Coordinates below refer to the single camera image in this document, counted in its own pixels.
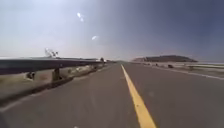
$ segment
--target guardrail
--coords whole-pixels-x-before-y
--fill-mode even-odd
[[[97,60],[84,60],[84,59],[73,59],[73,58],[22,58],[22,59],[0,59],[0,75],[11,75],[26,73],[32,75],[34,72],[41,70],[53,69],[52,81],[36,86],[19,86],[22,83],[18,83],[17,86],[5,86],[0,92],[0,106],[10,103],[11,101],[17,100],[24,96],[40,92],[45,89],[55,88],[57,86],[64,85],[64,83],[71,81],[75,76],[69,76],[62,78],[60,75],[61,68],[77,67],[91,65],[93,70],[96,71],[99,65],[105,62]]]
[[[16,74],[22,72],[35,72],[40,70],[59,69],[64,67],[96,65],[100,63],[103,62],[72,58],[0,59],[0,75]]]
[[[201,62],[134,62],[146,65],[165,66],[168,68],[174,67],[188,67],[193,70],[194,68],[214,68],[224,69],[224,63],[201,63]]]

